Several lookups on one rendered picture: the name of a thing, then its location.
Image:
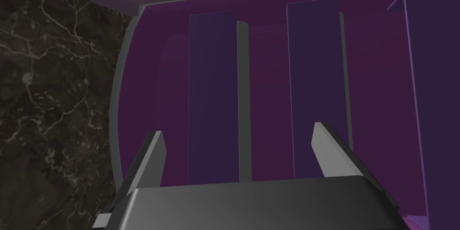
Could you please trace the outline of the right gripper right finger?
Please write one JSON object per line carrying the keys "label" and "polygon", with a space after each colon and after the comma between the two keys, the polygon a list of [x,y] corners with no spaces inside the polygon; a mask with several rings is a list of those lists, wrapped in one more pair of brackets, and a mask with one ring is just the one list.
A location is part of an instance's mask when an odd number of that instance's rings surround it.
{"label": "right gripper right finger", "polygon": [[391,194],[380,185],[329,123],[314,123],[311,147],[325,177],[363,176],[383,193],[393,208],[399,209]]}

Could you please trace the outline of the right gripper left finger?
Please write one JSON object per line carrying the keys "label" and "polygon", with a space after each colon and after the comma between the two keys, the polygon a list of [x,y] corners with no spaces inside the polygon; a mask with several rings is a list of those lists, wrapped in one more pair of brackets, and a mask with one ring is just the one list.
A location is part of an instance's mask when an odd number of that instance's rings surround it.
{"label": "right gripper left finger", "polygon": [[113,201],[114,207],[135,189],[160,186],[166,153],[162,132],[149,132],[117,191]]}

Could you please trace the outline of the dark purple upright slab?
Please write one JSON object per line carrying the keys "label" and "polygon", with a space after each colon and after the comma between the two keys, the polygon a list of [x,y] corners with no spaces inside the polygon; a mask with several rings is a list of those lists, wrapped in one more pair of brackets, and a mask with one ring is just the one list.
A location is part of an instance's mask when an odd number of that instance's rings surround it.
{"label": "dark purple upright slab", "polygon": [[460,230],[460,0],[395,0],[405,13],[425,216],[422,230]]}
{"label": "dark purple upright slab", "polygon": [[327,122],[352,144],[344,19],[339,0],[287,4],[294,177],[322,177],[311,147]]}
{"label": "dark purple upright slab", "polygon": [[188,183],[252,180],[248,24],[189,18]]}

